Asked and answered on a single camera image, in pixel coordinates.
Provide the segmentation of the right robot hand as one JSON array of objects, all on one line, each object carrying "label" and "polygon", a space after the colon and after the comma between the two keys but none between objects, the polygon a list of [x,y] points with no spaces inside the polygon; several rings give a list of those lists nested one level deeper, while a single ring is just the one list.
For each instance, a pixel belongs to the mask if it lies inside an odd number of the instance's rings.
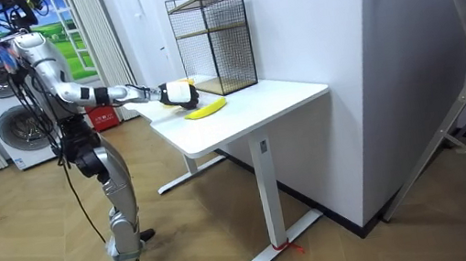
[{"label": "right robot hand", "polygon": [[194,109],[199,103],[199,94],[194,85],[188,82],[162,83],[159,87],[160,102],[166,105]]}]

